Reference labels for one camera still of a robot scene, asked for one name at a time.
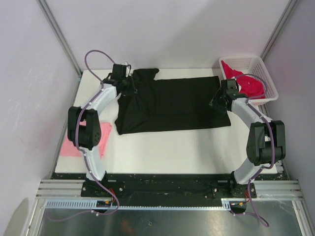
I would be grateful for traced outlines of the black t shirt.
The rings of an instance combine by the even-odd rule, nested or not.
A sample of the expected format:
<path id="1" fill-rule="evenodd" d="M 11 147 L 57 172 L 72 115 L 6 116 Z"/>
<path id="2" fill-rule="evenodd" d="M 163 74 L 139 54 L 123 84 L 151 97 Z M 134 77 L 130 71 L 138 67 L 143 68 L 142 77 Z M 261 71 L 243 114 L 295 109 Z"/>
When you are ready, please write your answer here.
<path id="1" fill-rule="evenodd" d="M 218 76 L 155 79 L 159 69 L 137 69 L 137 93 L 121 95 L 115 120 L 119 135 L 229 127 L 228 114 L 209 103 L 220 88 Z"/>

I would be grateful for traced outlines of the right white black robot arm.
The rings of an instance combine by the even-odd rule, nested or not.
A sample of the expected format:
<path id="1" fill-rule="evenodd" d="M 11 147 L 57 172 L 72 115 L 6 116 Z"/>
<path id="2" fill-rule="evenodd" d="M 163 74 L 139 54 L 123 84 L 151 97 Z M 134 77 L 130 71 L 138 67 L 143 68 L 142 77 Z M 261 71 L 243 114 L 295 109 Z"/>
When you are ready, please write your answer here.
<path id="1" fill-rule="evenodd" d="M 285 125 L 259 111 L 250 98 L 239 92 L 235 79 L 222 80 L 209 105 L 223 113 L 234 113 L 249 128 L 247 158 L 231 173 L 231 182 L 227 185 L 228 194 L 239 197 L 245 191 L 244 184 L 251 184 L 263 170 L 272 169 L 285 158 Z"/>

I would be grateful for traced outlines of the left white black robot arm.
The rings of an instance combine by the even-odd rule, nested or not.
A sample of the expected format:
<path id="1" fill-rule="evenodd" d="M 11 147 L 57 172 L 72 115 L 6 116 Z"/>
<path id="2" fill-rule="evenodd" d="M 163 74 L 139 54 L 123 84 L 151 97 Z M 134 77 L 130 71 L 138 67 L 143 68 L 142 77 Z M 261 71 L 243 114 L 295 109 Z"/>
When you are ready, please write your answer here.
<path id="1" fill-rule="evenodd" d="M 109 185 L 102 180 L 106 170 L 98 147 L 102 135 L 99 116 L 119 93 L 136 93 L 137 89 L 128 63 L 114 64 L 106 78 L 97 79 L 100 84 L 96 93 L 83 105 L 68 109 L 67 138 L 83 157 L 86 177 L 94 181 L 91 190 L 102 197 L 108 193 Z"/>

